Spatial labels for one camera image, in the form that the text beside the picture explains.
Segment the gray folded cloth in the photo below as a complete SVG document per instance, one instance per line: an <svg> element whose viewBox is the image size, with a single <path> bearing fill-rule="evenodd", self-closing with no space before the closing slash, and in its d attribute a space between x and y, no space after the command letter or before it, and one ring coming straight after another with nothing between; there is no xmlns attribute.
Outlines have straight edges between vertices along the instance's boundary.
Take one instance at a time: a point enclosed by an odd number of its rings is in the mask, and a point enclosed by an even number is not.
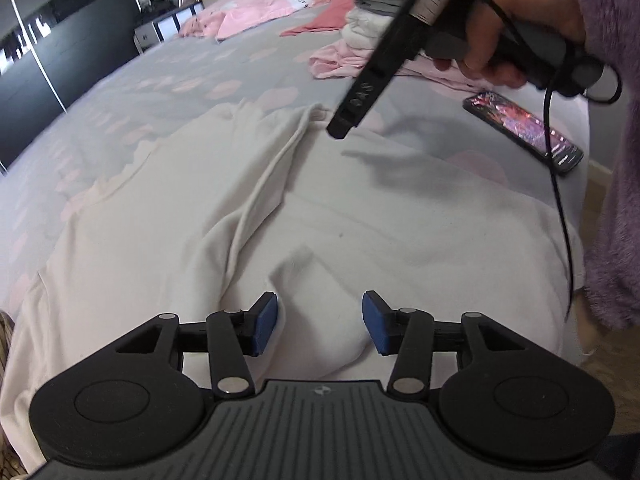
<svg viewBox="0 0 640 480"><path fill-rule="evenodd" d="M357 7L382 16L395 16L404 0L354 0Z"/></svg>

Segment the striped fabric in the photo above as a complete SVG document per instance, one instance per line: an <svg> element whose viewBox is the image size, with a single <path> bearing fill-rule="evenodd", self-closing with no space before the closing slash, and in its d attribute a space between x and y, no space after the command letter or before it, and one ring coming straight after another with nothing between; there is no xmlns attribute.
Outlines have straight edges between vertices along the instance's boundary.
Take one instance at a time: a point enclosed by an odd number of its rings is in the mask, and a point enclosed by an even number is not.
<svg viewBox="0 0 640 480"><path fill-rule="evenodd" d="M2 387L2 379L4 379L4 367L13 334L14 322L5 312L0 310L0 387ZM4 433L0 433L0 466L0 480L12 480L14 477L27 473Z"/></svg>

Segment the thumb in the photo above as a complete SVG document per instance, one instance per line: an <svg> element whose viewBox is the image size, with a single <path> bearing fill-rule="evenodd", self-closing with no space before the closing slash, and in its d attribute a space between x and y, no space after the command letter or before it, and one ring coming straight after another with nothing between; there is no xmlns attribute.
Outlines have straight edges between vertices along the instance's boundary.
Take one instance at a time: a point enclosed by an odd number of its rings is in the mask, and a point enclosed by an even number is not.
<svg viewBox="0 0 640 480"><path fill-rule="evenodd" d="M498 46L504 23L485 4L475 4L466 22L466 41L469 45L465 64L474 72L487 66Z"/></svg>

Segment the baseboard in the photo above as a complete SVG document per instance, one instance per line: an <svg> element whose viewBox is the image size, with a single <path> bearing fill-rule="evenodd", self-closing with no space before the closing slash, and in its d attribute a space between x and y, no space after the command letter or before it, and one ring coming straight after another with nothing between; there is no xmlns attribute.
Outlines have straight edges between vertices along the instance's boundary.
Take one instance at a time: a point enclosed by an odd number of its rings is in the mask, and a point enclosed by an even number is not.
<svg viewBox="0 0 640 480"><path fill-rule="evenodd" d="M589 180L593 180L604 187L609 187L611 183L611 170L595 160L589 161L587 176Z"/></svg>

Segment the logo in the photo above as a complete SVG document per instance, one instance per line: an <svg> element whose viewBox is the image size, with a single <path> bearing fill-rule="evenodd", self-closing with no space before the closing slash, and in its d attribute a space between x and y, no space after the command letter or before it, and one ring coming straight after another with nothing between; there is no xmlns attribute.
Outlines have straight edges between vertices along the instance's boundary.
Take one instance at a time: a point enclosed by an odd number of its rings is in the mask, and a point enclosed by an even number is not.
<svg viewBox="0 0 640 480"><path fill-rule="evenodd" d="M311 391L316 395L319 395L320 397L324 397L325 395L330 394L333 390L323 384L322 386L318 386Z"/></svg>

